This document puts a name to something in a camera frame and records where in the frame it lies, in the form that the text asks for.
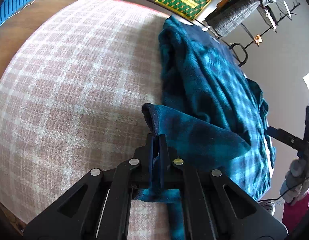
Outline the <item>pink sleeve forearm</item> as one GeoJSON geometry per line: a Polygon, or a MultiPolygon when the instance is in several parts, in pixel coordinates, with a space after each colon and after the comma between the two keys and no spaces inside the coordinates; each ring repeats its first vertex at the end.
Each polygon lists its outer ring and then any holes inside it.
{"type": "Polygon", "coordinates": [[[309,192],[294,205],[284,204],[282,223],[286,226],[288,233],[293,232],[309,209],[309,192]]]}

